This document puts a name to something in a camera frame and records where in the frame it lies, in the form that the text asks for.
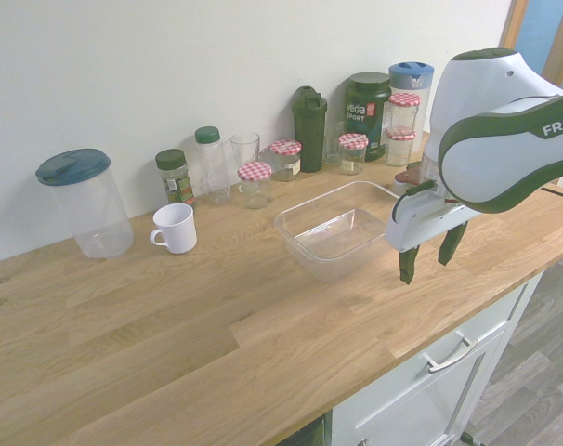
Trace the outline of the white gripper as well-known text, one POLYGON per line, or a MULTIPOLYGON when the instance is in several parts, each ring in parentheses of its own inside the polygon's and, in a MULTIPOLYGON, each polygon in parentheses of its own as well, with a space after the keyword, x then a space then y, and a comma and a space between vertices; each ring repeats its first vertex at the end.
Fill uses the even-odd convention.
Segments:
POLYGON ((447 231, 438 261, 446 266, 463 239, 468 220, 477 212, 461 203, 447 203, 436 193, 435 183, 408 189, 394 204, 386 224, 385 239, 399 251, 399 278, 410 284, 421 243, 447 231))

